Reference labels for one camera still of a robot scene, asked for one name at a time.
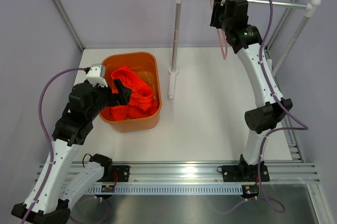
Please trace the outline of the orange shorts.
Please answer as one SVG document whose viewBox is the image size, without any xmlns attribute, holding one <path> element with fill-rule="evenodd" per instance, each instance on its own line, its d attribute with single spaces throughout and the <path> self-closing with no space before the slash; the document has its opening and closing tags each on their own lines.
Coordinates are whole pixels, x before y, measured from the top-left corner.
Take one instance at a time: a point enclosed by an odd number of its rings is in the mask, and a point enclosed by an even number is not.
<svg viewBox="0 0 337 224">
<path fill-rule="evenodd" d="M 109 108 L 112 120 L 146 118 L 157 112 L 158 101 L 154 97 L 154 90 L 136 72 L 123 66 L 112 72 L 111 77 L 113 80 L 119 79 L 125 87 L 132 90 L 128 105 Z"/>
</svg>

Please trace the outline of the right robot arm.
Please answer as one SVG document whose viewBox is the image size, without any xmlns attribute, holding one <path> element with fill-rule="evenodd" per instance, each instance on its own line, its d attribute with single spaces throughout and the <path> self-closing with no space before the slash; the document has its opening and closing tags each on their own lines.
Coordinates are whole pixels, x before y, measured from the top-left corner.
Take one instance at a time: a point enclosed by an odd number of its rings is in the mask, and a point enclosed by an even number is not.
<svg viewBox="0 0 337 224">
<path fill-rule="evenodd" d="M 210 23 L 224 32 L 227 43 L 244 66 L 256 105 L 244 114 L 249 134 L 239 163 L 219 167 L 225 182 L 270 180 L 263 160 L 265 136 L 293 106 L 291 99 L 284 99 L 271 76 L 260 32 L 248 24 L 248 6 L 247 0 L 214 0 Z"/>
</svg>

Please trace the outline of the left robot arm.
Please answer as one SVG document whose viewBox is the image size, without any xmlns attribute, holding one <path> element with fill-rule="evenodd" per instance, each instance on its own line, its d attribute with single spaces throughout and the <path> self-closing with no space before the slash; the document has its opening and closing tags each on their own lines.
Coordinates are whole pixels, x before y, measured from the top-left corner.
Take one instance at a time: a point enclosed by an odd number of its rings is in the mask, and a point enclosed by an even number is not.
<svg viewBox="0 0 337 224">
<path fill-rule="evenodd" d="M 112 160 L 94 154 L 83 171 L 62 188 L 74 157 L 93 129 L 93 120 L 105 107 L 127 105 L 131 89 L 115 79 L 110 86 L 92 85 L 86 80 L 72 88 L 68 103 L 52 134 L 52 150 L 31 194 L 13 206 L 11 214 L 22 222 L 67 223 L 71 210 L 84 192 L 95 182 L 113 176 Z"/>
</svg>

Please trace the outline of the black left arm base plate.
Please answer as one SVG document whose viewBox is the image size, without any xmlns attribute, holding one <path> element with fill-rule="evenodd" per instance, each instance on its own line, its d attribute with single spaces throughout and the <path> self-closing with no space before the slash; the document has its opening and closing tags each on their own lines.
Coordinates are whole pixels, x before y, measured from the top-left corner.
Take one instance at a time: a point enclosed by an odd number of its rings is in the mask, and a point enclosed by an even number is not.
<svg viewBox="0 0 337 224">
<path fill-rule="evenodd" d="M 104 168 L 101 182 L 128 182 L 130 176 L 130 166 L 128 165 L 109 165 Z"/>
</svg>

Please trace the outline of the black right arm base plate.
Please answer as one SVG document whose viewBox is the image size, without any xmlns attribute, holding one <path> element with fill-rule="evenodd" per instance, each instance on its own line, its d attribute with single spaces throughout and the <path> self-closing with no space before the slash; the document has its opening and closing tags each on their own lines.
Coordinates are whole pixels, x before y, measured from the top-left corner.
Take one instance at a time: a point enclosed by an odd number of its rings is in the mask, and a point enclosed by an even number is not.
<svg viewBox="0 0 337 224">
<path fill-rule="evenodd" d="M 260 167 L 260 179 L 258 178 L 257 165 L 244 167 L 243 165 L 222 165 L 217 167 L 222 174 L 224 182 L 269 182 L 270 176 L 267 166 L 262 163 Z"/>
</svg>

